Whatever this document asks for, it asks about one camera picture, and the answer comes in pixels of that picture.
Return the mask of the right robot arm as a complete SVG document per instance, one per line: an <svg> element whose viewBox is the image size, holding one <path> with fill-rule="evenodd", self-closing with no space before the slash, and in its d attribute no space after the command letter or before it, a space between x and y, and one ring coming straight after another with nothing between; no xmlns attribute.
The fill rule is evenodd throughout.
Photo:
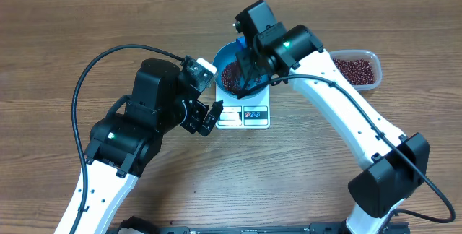
<svg viewBox="0 0 462 234"><path fill-rule="evenodd" d="M237 54L244 76L270 75L304 95L350 148L362 172L348 184L355 206L340 233L382 233L399 205L427 182L430 145L383 118L335 67L322 42L304 25L244 25Z"/></svg>

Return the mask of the blue metal bowl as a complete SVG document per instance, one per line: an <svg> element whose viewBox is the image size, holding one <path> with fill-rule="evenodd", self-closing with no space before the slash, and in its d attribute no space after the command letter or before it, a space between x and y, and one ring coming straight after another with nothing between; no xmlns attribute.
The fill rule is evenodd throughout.
<svg viewBox="0 0 462 234"><path fill-rule="evenodd" d="M231 42L223 46L214 57L213 65L219 75L216 78L216 101L222 100L224 105L241 105L249 103L262 103L269 101L269 87L256 90L245 97L237 96L243 90L245 78L240 70L235 54L242 49L238 42Z"/></svg>

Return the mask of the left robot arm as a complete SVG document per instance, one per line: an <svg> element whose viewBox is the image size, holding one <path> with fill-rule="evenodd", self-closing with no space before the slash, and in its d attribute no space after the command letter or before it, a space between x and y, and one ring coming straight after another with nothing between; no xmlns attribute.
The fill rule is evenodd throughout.
<svg viewBox="0 0 462 234"><path fill-rule="evenodd" d="M162 139L176 126L206 137L223 111L223 102L208 106L198 98L218 70L190 56L180 65L150 58L136 73L130 95L124 95L90 131L84 153L86 169L59 222L57 233L105 233L123 200Z"/></svg>

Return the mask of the blue plastic scoop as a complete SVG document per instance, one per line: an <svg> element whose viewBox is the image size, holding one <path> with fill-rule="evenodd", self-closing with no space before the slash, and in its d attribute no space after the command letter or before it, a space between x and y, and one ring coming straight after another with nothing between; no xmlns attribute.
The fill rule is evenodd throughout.
<svg viewBox="0 0 462 234"><path fill-rule="evenodd" d="M235 42L237 44L237 49L239 51L244 48L247 48L247 43L246 43L246 39L244 36L237 37Z"/></svg>

